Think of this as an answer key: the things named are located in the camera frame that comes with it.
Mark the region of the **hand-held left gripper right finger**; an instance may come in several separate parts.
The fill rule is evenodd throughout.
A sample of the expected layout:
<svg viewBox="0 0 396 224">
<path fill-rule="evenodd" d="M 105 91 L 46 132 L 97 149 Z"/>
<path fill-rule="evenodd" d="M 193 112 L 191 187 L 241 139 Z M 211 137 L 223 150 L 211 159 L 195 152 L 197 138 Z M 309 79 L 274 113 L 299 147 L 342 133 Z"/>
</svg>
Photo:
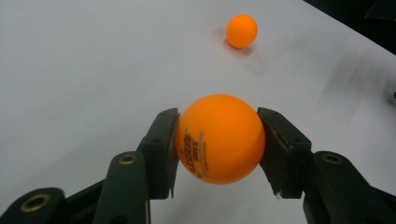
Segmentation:
<svg viewBox="0 0 396 224">
<path fill-rule="evenodd" d="M 383 224 L 383 202 L 340 155 L 312 152 L 311 141 L 280 113 L 259 108 L 265 130 L 261 167 L 273 193 L 304 198 L 309 224 Z"/>
</svg>

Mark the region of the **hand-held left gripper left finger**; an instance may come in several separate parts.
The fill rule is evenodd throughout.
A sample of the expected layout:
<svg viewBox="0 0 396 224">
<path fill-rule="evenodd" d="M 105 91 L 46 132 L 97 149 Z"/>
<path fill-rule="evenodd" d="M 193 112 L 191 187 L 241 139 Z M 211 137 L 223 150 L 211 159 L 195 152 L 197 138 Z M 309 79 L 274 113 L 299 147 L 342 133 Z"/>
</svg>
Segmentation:
<svg viewBox="0 0 396 224">
<path fill-rule="evenodd" d="M 174 195 L 178 110 L 159 113 L 134 151 L 109 164 L 92 224 L 151 224 L 150 202 Z"/>
</svg>

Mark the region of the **orange ping-pong ball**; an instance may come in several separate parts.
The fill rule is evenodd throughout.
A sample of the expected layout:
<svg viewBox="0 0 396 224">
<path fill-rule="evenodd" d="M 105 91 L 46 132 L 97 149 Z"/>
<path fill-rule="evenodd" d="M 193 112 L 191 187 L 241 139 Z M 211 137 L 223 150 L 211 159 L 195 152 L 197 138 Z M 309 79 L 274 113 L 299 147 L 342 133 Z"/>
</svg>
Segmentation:
<svg viewBox="0 0 396 224">
<path fill-rule="evenodd" d="M 257 112 L 244 101 L 214 94 L 191 104 L 181 115 L 175 138 L 177 155 L 196 178 L 231 184 L 249 175 L 265 150 Z"/>
<path fill-rule="evenodd" d="M 226 39 L 236 48 L 249 47 L 258 35 L 258 25 L 249 15 L 237 15 L 233 17 L 226 27 Z"/>
</svg>

